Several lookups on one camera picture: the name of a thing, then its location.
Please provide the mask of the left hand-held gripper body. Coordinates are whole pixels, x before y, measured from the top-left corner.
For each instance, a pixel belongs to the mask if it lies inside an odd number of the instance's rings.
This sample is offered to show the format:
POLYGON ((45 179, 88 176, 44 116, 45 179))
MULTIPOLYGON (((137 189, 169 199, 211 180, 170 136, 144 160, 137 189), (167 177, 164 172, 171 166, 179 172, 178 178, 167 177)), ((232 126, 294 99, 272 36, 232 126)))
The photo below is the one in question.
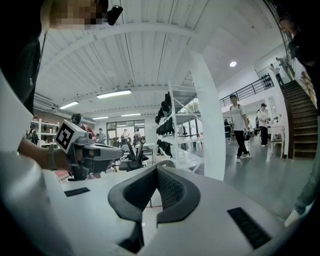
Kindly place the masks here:
POLYGON ((86 180, 89 174, 99 174, 123 156, 114 146, 94 142, 92 134, 65 120, 54 138, 64 151, 72 168, 73 180, 86 180), (82 148, 83 161, 76 162, 75 149, 82 148))

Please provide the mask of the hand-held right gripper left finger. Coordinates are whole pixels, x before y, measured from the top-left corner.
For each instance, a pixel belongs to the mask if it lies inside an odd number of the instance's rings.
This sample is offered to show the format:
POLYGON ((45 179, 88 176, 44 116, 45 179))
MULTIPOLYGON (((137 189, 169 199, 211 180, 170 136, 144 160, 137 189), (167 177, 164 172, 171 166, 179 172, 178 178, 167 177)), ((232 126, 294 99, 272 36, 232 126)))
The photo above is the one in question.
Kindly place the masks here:
POLYGON ((141 222, 157 183, 157 168, 153 166, 112 187, 108 193, 109 205, 120 218, 141 222))

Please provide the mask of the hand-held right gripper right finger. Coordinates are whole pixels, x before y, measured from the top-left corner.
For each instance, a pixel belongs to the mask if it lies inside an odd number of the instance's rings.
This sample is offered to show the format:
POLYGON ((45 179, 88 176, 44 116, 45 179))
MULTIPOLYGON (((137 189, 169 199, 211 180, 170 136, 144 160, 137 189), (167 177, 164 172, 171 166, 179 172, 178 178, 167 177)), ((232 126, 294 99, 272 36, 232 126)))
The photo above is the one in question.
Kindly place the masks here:
POLYGON ((198 206, 201 193, 190 180, 162 166, 156 167, 157 187, 162 202, 162 212, 157 215, 158 224, 183 221, 198 206))

